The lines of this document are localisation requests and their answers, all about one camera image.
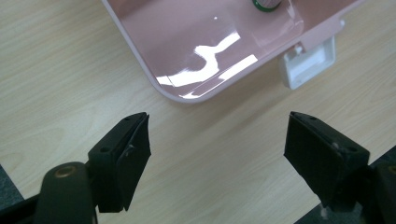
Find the pink surface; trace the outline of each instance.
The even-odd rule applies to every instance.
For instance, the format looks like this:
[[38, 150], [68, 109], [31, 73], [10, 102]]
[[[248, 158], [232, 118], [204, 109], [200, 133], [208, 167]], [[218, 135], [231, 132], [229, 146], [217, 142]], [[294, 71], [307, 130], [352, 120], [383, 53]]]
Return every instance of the pink surface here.
[[201, 102], [301, 44], [312, 49], [342, 29], [363, 0], [283, 1], [271, 13], [250, 0], [104, 0], [154, 87]]

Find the pink plastic container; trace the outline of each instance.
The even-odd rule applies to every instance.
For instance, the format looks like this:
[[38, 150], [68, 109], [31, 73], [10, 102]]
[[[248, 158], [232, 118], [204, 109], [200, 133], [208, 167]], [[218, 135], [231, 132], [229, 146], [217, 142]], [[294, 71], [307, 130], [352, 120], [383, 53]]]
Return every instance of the pink plastic container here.
[[103, 0], [153, 86], [202, 102], [298, 45], [309, 51], [343, 28], [364, 0], [284, 0], [273, 12], [251, 0]]

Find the green object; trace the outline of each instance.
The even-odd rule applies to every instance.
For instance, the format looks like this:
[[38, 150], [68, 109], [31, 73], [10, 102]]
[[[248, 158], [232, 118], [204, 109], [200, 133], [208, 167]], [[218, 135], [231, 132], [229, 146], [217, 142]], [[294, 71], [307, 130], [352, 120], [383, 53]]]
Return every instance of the green object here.
[[276, 5], [276, 7], [272, 7], [272, 8], [268, 8], [268, 7], [262, 7], [262, 5], [260, 5], [260, 3], [257, 0], [253, 0], [253, 4], [254, 6], [256, 6], [256, 8], [258, 8], [260, 11], [264, 11], [264, 12], [272, 12], [274, 11], [277, 7], [279, 7], [280, 3]]

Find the wood grain surface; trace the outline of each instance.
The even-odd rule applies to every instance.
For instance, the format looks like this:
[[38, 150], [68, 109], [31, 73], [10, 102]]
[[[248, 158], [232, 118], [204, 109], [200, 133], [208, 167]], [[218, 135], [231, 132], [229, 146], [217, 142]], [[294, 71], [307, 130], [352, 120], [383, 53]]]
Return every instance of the wood grain surface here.
[[0, 163], [22, 195], [83, 161], [120, 119], [150, 114], [152, 156], [131, 210], [100, 223], [293, 223], [318, 198], [283, 157], [289, 112], [371, 151], [396, 145], [396, 1], [343, 18], [337, 61], [291, 91], [276, 60], [198, 105], [151, 86], [99, 0], [0, 1]]

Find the white plastic clip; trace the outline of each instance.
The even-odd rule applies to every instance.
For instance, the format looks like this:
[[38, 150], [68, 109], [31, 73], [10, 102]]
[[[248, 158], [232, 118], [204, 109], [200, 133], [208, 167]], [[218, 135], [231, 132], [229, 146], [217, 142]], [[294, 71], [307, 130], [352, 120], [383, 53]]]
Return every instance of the white plastic clip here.
[[299, 88], [335, 62], [334, 36], [321, 45], [303, 52], [296, 46], [279, 56], [279, 71], [285, 86], [292, 90]]

